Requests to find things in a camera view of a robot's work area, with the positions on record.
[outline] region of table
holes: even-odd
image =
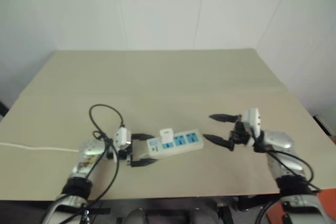
[[[158,135],[199,129],[228,138],[233,127],[208,118],[258,107],[263,129],[285,131],[309,162],[321,188],[336,187],[336,148],[313,118],[253,49],[211,51],[58,51],[21,93],[0,123],[1,142],[77,149],[92,138],[88,109],[116,107],[133,133]],[[119,119],[97,109],[95,118],[113,135]],[[53,200],[77,154],[0,146],[0,199]],[[114,164],[93,174],[91,198],[108,184]],[[229,196],[278,191],[265,154],[234,152],[205,140],[202,150],[131,168],[122,162],[104,199]]]

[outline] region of black cable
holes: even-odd
[[[295,155],[292,155],[292,154],[290,154],[290,153],[287,153],[287,152],[276,151],[276,150],[267,150],[267,151],[268,151],[268,152],[272,152],[272,153],[280,153],[280,154],[284,154],[284,155],[290,156],[290,157],[295,158],[295,159],[297,159],[298,161],[304,163],[304,164],[308,167],[308,169],[309,169],[309,171],[310,171],[310,179],[308,180],[308,182],[312,182],[312,180],[314,179],[314,171],[313,171],[313,169],[312,169],[311,166],[310,166],[306,161],[304,161],[302,158],[299,158],[299,157],[297,157],[297,156],[295,156]]]
[[[261,224],[264,216],[266,215],[266,213],[268,212],[268,210],[273,207],[279,200],[278,199],[274,199],[274,200],[271,200],[270,202],[266,203],[264,205],[264,207],[262,208],[262,210],[260,210],[257,218],[256,218],[256,221],[255,221],[255,224]]]
[[[113,144],[110,144],[110,146],[113,148],[113,152],[116,154],[117,150],[115,149]],[[92,201],[90,204],[88,204],[85,208],[82,208],[80,210],[78,210],[77,212],[75,212],[72,216],[70,216],[69,218],[65,219],[64,221],[62,221],[60,224],[66,224],[69,221],[73,220],[73,218],[77,217],[78,215],[80,215],[84,210],[91,208],[94,204],[96,204],[105,194],[106,192],[111,188],[111,186],[113,185],[117,175],[118,175],[118,171],[119,171],[119,157],[118,155],[116,155],[117,158],[117,166],[115,168],[115,172],[114,172],[114,176],[110,182],[110,184],[107,186],[107,188],[94,200]]]
[[[43,213],[41,219],[40,219],[40,224],[43,223],[43,221],[46,219],[48,213],[51,211],[51,209],[54,207],[54,205],[58,204],[60,201],[64,200],[65,198],[77,193],[78,191],[75,191],[74,193],[71,193],[71,194],[65,194],[63,195],[62,197],[59,197],[58,199],[54,200],[50,205],[49,207],[47,208],[47,210]]]
[[[97,140],[101,140],[101,138],[102,138],[99,131],[93,131],[92,136]]]
[[[93,116],[92,116],[92,110],[95,108],[95,107],[106,107],[106,108],[109,108],[109,109],[112,109],[115,113],[118,114],[118,116],[120,117],[120,127],[124,126],[124,119],[122,118],[122,115],[120,114],[120,112],[118,110],[116,110],[114,107],[110,106],[110,105],[106,105],[106,104],[95,104],[93,106],[91,106],[91,108],[89,109],[89,117],[90,117],[90,120],[91,122],[94,124],[94,126],[97,128],[98,130],[98,133],[100,133],[101,135],[103,136],[106,136],[104,131],[98,126],[98,124],[95,122],[95,120],[93,119]]]

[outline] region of blue outlet label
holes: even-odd
[[[157,145],[157,140],[152,140],[149,142],[150,145]]]
[[[176,145],[176,146],[184,145],[184,144],[187,143],[187,142],[185,141],[184,136],[176,136],[176,137],[174,137],[174,142],[175,142],[175,145]]]
[[[162,148],[164,148],[164,149],[172,148],[172,147],[174,147],[173,143],[167,143],[167,144],[162,145]]]
[[[192,144],[192,143],[198,142],[198,137],[196,133],[189,133],[186,136],[187,136],[188,143]]]

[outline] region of white wall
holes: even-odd
[[[312,114],[336,100],[335,0],[0,0],[0,100],[58,49],[256,48]]]

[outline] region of power strip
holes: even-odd
[[[148,154],[156,159],[202,149],[203,146],[203,137],[198,130],[176,133],[172,142],[164,144],[160,137],[147,140]]]

